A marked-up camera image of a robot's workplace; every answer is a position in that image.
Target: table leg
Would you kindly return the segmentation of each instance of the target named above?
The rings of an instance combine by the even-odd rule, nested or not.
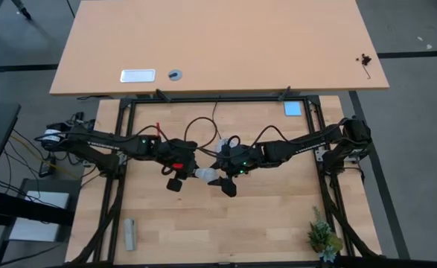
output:
[[[27,20],[31,20],[31,15],[26,10],[26,7],[23,4],[22,0],[11,0],[11,1],[16,5],[16,7],[18,8],[19,12],[21,12],[23,14],[23,16],[25,16],[25,18]]]

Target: wooden table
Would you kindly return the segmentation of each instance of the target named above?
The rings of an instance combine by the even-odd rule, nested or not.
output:
[[[342,118],[339,98],[320,99],[326,125],[338,122]],[[118,104],[118,100],[100,102],[96,130],[114,132]],[[188,122],[197,116],[211,117],[213,107],[214,103],[138,105],[133,133],[160,122],[168,137],[181,138]],[[239,135],[244,144],[251,144],[268,124],[276,125],[288,138],[308,134],[306,117],[284,116],[283,103],[279,102],[218,103],[215,121],[223,137]],[[213,131],[209,122],[197,121],[188,139],[203,144]],[[278,134],[273,131],[262,138],[276,139]],[[197,162],[205,167],[213,159],[198,152]],[[160,168],[155,162],[128,164],[121,218],[131,217],[137,222],[138,244],[136,251],[125,250],[122,220],[115,264],[317,260],[307,244],[309,222],[314,221],[312,207],[323,211],[313,152],[294,156],[278,168],[240,176],[235,180],[235,198],[198,179],[184,181],[179,193],[169,191],[165,188],[168,177],[160,174]],[[370,249],[380,252],[359,171],[346,170],[339,181],[349,223]],[[67,261],[76,257],[93,235],[104,187],[105,179],[98,178],[81,191]],[[104,252],[108,235],[105,238]]]
[[[362,54],[372,58],[366,70]],[[124,69],[154,69],[155,81],[121,83]],[[178,81],[168,77],[174,69],[183,73]],[[50,93],[288,86],[389,88],[355,0],[82,1]]]

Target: blue sticker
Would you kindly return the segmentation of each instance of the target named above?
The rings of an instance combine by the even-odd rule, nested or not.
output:
[[[284,114],[286,116],[301,116],[301,104],[298,101],[285,101]]]

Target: gray floor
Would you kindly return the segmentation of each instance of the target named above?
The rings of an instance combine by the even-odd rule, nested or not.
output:
[[[64,0],[24,0],[35,18],[31,24],[9,0],[0,8],[0,66],[58,63],[72,25]],[[358,0],[364,21],[378,52],[437,50],[437,0]],[[71,0],[74,10],[78,0]],[[437,58],[382,60],[391,89],[359,92],[366,118],[382,162],[395,209],[412,258],[437,261]],[[95,99],[56,98],[48,94],[55,71],[0,73],[0,101],[22,105],[16,128],[32,138],[44,126],[62,121],[73,112],[95,116]],[[353,108],[347,92],[338,92],[346,115]],[[19,152],[36,168],[26,151]],[[64,167],[81,173],[80,167]],[[13,162],[13,184],[31,177]],[[382,202],[371,173],[363,163],[366,192],[383,253],[397,257]],[[7,163],[0,160],[0,178]],[[53,179],[67,179],[55,174]],[[12,243],[5,260],[37,252],[43,243]],[[66,247],[9,267],[45,267],[61,264]]]

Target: small succulent plant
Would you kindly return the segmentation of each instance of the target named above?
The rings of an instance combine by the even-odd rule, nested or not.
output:
[[[313,207],[315,223],[310,223],[309,244],[324,262],[334,262],[336,253],[342,249],[342,240],[332,232],[331,227],[321,218],[317,207]]]

